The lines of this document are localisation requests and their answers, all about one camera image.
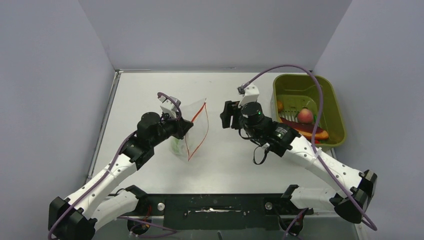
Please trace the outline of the green toy starfruit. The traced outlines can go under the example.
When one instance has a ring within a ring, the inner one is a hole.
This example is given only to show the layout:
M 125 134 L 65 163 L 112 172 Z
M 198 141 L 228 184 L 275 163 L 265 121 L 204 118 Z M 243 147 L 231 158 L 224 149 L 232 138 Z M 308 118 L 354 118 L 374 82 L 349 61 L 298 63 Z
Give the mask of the green toy starfruit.
M 184 139 L 178 139 L 172 137 L 170 139 L 170 150 L 173 154 L 177 156 L 185 156 L 187 155 L 187 145 Z

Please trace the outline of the clear zip top bag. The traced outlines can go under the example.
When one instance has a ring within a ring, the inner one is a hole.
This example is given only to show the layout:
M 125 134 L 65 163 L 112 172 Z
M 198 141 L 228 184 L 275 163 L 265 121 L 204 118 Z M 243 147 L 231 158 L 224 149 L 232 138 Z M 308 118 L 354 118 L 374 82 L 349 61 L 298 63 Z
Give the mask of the clear zip top bag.
M 191 121 L 193 123 L 193 127 L 188 131 L 183 139 L 186 141 L 187 155 L 174 155 L 180 160 L 188 162 L 199 150 L 209 132 L 207 99 L 201 98 L 198 101 L 192 102 L 191 104 L 185 104 L 181 106 L 180 109 L 182 110 L 183 118 L 185 120 Z

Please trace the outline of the brown toy potato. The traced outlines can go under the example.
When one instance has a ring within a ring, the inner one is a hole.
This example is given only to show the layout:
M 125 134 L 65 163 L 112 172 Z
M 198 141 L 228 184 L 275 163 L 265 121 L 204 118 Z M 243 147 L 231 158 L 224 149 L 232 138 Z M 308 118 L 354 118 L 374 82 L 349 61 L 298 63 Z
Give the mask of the brown toy potato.
M 280 100 L 277 100 L 276 105 L 277 105 L 277 112 L 278 113 L 281 113 L 285 109 L 284 103 Z

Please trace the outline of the olive green plastic tub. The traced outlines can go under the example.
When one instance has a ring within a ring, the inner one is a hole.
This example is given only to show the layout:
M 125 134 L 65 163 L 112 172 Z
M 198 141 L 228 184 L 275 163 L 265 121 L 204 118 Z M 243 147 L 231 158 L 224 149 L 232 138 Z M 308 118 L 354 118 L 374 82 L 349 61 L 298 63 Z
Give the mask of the olive green plastic tub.
M 308 75 L 282 74 L 275 78 L 270 99 L 271 117 L 290 125 L 311 140 L 314 124 L 318 124 L 315 144 L 324 149 L 341 146 L 347 137 L 344 121 L 332 84 L 315 76 L 322 91 Z

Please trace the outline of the pink toy peach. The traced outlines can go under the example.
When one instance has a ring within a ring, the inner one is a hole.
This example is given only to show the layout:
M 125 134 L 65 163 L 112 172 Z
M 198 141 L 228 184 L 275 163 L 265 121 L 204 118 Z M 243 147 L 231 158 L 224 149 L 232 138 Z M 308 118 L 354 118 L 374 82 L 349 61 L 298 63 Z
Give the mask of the pink toy peach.
M 297 114 L 297 120 L 302 124 L 313 124 L 314 123 L 314 114 L 311 110 L 307 108 L 302 108 Z

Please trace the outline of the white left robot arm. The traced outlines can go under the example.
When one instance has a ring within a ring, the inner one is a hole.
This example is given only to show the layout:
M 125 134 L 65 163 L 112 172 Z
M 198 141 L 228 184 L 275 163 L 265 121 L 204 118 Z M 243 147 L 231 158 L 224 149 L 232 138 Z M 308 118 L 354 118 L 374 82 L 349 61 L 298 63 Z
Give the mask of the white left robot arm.
M 143 114 L 136 131 L 121 143 L 111 162 L 80 189 L 50 203 L 48 239 L 91 240 L 104 225 L 134 211 L 146 195 L 143 190 L 132 185 L 115 197 L 108 198 L 109 194 L 154 155 L 157 145 L 170 137 L 184 139 L 193 125 L 165 113 Z

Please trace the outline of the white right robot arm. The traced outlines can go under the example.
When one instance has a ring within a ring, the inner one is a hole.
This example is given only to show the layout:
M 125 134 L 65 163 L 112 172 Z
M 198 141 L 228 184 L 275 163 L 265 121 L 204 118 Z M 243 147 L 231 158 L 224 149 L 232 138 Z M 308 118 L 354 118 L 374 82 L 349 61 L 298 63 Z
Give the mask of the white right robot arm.
M 371 170 L 360 171 L 339 162 L 322 151 L 289 125 L 263 114 L 258 102 L 239 107 L 237 101 L 226 101 L 220 114 L 222 127 L 240 132 L 244 140 L 264 150 L 264 156 L 274 153 L 314 174 L 329 188 L 306 188 L 290 185 L 281 199 L 282 209 L 289 214 L 297 210 L 334 211 L 344 220 L 360 224 L 375 193 L 377 175 Z

